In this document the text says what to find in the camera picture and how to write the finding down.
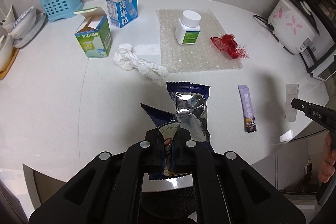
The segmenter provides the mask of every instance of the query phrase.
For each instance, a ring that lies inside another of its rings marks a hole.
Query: wooden tray
[[[19,49],[18,48],[13,48],[12,51],[12,57],[7,65],[7,67],[3,70],[0,71],[0,80],[2,80],[3,78],[5,78],[5,76],[7,75],[7,73],[9,72],[9,69],[11,68],[11,66],[14,63],[15,58],[17,57],[17,54],[19,53]]]

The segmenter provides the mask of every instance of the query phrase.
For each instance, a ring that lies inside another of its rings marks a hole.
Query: blue utensil holder
[[[74,11],[83,8],[80,0],[40,0],[50,22],[74,17]]]

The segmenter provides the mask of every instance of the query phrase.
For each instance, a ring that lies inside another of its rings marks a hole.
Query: red netting
[[[233,34],[225,34],[222,37],[211,37],[210,39],[220,51],[227,52],[233,59],[249,57],[249,53],[245,47],[238,47]]]

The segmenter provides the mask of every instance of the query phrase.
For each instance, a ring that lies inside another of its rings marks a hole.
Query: tabletop
[[[101,6],[95,0],[84,8]],[[21,49],[10,72],[0,82],[0,179],[20,200],[29,216],[34,210],[22,165],[68,181],[102,151],[122,153],[154,128],[141,109],[144,103],[173,112],[165,86],[159,87],[137,70],[113,63],[115,49],[129,43],[135,49],[150,44],[156,51],[141,58],[160,63],[159,20],[156,10],[207,9],[226,33],[235,35],[250,55],[239,70],[169,73],[166,81],[209,85],[208,130],[217,153],[233,150],[253,164],[281,148],[280,136],[300,133],[310,119],[298,112],[296,122],[284,121],[286,84],[299,84],[299,99],[325,105],[323,82],[311,78],[300,56],[289,54],[252,18],[252,13],[210,0],[138,0],[139,17],[118,29],[110,25],[113,44],[108,58],[88,59],[74,33],[83,18],[47,23]],[[246,133],[237,85],[250,90],[257,131]],[[192,185],[192,177],[149,181],[143,191]]]

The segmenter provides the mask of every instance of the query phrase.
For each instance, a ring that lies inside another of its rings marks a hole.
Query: blue and white carton
[[[122,28],[138,17],[138,0],[106,0],[112,25]]]

